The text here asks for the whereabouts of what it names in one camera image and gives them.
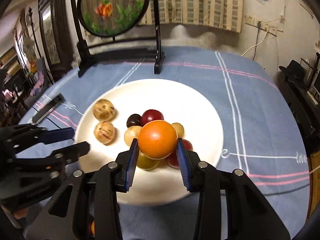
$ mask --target wooden floor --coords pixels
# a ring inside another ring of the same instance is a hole
[[[320,165],[320,151],[311,154],[308,158],[309,171],[312,171]],[[310,199],[308,216],[310,217],[320,200],[320,169],[310,175]]]

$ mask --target table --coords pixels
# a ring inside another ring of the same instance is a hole
[[[219,170],[243,169],[276,210],[291,237],[304,225],[309,200],[306,152],[297,123],[277,87],[262,67],[235,54],[194,47],[164,48],[160,75],[153,63],[140,61],[91,67],[78,78],[77,69],[50,87],[35,103],[39,109],[58,93],[66,98],[41,126],[73,127],[86,108],[113,87],[138,79],[181,82],[202,93],[216,108],[224,130]],[[35,110],[21,123],[31,122]],[[19,157],[49,155],[73,143],[34,146]],[[76,167],[68,167],[71,172]],[[157,207],[120,205],[124,239],[192,239],[198,194]],[[222,196],[222,237],[227,237],[226,203]]]

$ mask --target black hat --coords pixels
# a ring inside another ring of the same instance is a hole
[[[307,87],[307,85],[303,82],[306,76],[306,72],[298,62],[292,60],[288,67],[279,66],[279,68],[290,81],[293,81],[300,87]]]

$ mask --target orange fruit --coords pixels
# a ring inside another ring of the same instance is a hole
[[[155,120],[145,124],[138,136],[138,146],[143,154],[154,160],[164,159],[176,148],[178,135],[166,121]]]

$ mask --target round frame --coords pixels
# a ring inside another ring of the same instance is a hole
[[[85,30],[89,33],[91,33],[92,35],[94,36],[97,36],[97,37],[104,37],[104,38],[111,38],[111,37],[116,37],[116,36],[119,36],[123,33],[126,33],[128,30],[132,29],[141,19],[142,17],[145,15],[147,9],[148,9],[148,6],[149,6],[149,3],[150,3],[150,0],[144,0],[144,3],[143,3],[143,7],[142,7],[142,10],[140,12],[140,14],[138,15],[138,17],[135,19],[135,21],[128,27],[126,28],[125,30],[117,33],[116,35],[99,35],[97,33],[94,33],[92,32],[91,30],[89,30],[89,28],[85,25],[84,23],[84,19],[82,17],[82,13],[81,13],[81,0],[78,0],[77,1],[77,14],[78,14],[78,19],[79,19],[79,22],[81,23],[81,25],[83,26],[83,28],[85,28]]]

